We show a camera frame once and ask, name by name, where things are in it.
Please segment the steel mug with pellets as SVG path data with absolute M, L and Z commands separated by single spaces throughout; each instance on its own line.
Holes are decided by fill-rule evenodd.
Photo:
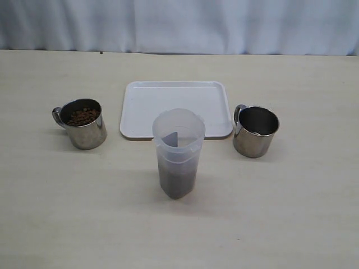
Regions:
M 254 159 L 264 156 L 279 129 L 278 117 L 261 106 L 240 104 L 235 108 L 233 119 L 233 146 L 236 151 Z
M 80 150 L 94 149 L 107 138 L 102 107 L 94 99 L 77 99 L 56 107 L 52 110 L 52 117 Z

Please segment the clear plastic pitcher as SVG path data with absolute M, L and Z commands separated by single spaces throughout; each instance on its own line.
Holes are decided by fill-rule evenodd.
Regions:
M 171 199 L 189 194 L 195 185 L 205 124 L 194 112 L 172 109 L 153 122 L 159 182 Z

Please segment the white plastic tray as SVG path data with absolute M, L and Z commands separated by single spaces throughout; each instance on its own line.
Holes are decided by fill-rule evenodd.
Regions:
M 128 84 L 119 131 L 129 140 L 151 140 L 155 118 L 177 108 L 190 110 L 203 119 L 206 138 L 225 138 L 233 131 L 225 87 L 218 81 L 135 81 Z

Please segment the white curtain backdrop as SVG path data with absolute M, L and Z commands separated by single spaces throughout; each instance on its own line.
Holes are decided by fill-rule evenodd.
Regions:
M 2 1 L 1 48 L 358 55 L 358 2 Z

